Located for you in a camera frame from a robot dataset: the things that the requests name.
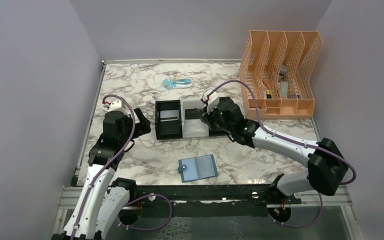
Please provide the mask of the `white credit card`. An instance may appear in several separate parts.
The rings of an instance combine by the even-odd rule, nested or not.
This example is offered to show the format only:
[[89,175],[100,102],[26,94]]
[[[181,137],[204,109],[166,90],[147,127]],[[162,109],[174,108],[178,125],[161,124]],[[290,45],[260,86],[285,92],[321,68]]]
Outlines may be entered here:
[[159,112],[159,119],[161,122],[177,121],[179,119],[178,110],[162,110]]

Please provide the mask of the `blue leather card holder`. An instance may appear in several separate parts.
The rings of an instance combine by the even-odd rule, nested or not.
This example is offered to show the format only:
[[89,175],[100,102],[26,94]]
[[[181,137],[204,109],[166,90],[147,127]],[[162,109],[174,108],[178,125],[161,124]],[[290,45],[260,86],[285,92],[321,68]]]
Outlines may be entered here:
[[218,170],[213,154],[180,159],[177,171],[183,183],[217,177]]

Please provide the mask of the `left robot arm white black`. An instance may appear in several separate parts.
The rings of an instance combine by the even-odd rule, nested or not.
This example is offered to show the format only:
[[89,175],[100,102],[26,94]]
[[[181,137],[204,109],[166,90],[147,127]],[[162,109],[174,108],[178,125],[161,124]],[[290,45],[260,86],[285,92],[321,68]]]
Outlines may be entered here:
[[103,131],[89,151],[84,186],[76,207],[53,240],[103,240],[124,205],[137,200],[135,180],[113,177],[128,144],[151,132],[151,122],[140,108],[133,114],[122,108],[104,115]]

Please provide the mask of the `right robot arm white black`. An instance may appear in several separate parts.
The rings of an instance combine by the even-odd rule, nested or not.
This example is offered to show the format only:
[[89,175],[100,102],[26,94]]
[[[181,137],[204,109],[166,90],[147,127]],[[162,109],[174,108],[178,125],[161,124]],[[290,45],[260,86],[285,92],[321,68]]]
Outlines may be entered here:
[[210,130],[221,130],[232,142],[243,146],[269,150],[287,157],[306,169],[291,174],[279,174],[270,184],[269,199],[280,204],[295,193],[315,190],[333,196],[349,167],[342,161],[336,144],[328,138],[307,141],[275,132],[258,121],[244,117],[240,107],[230,98],[221,100],[208,111],[198,108],[199,119]]

